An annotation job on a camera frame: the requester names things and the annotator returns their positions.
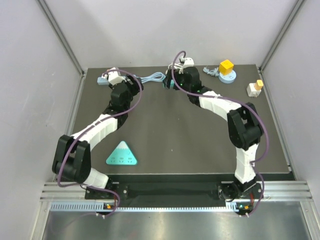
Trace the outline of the teal triangular socket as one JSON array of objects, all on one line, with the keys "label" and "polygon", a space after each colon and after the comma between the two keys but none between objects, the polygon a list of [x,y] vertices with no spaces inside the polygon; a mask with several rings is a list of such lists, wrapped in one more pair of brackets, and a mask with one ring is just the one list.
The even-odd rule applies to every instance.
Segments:
[{"label": "teal triangular socket", "polygon": [[113,166],[135,166],[138,160],[125,141],[121,141],[106,159],[107,165]]}]

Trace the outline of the round light blue socket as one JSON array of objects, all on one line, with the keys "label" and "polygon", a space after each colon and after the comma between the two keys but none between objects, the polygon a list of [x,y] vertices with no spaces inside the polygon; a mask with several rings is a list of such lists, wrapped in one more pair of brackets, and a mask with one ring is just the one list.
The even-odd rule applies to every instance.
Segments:
[{"label": "round light blue socket", "polygon": [[232,84],[237,77],[237,74],[232,70],[229,74],[223,75],[221,72],[218,75],[218,79],[224,84]]}]

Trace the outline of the teal power strip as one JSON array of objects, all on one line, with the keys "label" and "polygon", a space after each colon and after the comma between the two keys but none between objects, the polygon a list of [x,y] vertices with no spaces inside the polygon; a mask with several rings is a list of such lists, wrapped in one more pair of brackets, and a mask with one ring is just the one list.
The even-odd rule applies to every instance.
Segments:
[{"label": "teal power strip", "polygon": [[175,86],[174,81],[167,77],[162,81],[162,84],[165,89],[172,89]]}]

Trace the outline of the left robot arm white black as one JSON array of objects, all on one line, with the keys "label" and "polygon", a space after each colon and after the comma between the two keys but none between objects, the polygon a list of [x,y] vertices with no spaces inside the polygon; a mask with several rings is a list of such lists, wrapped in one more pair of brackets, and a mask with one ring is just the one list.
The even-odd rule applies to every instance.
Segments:
[{"label": "left robot arm white black", "polygon": [[99,117],[83,130],[58,139],[52,163],[59,187],[84,184],[95,188],[102,198],[109,198],[114,191],[110,178],[92,167],[91,151],[109,134],[117,131],[126,122],[134,96],[142,96],[142,80],[125,71],[118,83],[111,82],[111,98]]}]

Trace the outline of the yellow cube plug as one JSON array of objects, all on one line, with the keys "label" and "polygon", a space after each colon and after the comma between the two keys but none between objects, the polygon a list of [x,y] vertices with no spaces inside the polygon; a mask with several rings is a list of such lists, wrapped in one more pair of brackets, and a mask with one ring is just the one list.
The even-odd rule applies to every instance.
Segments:
[{"label": "yellow cube plug", "polygon": [[226,59],[226,60],[222,61],[222,62],[219,64],[218,71],[219,71],[223,76],[225,76],[225,75],[230,74],[230,73],[232,72],[233,68],[234,68],[234,64],[233,64],[230,60]]}]

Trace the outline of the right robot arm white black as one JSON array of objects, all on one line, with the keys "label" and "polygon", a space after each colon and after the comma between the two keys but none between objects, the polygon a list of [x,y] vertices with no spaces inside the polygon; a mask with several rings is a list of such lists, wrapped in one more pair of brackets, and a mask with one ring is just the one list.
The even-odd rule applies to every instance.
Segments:
[{"label": "right robot arm white black", "polygon": [[236,169],[231,188],[237,197],[245,198],[257,181],[253,161],[264,134],[257,114],[253,114],[255,106],[250,102],[242,105],[223,99],[202,85],[200,73],[194,66],[184,70],[168,68],[163,84],[166,89],[183,90],[192,104],[211,111],[227,122],[229,139],[236,149]]}]

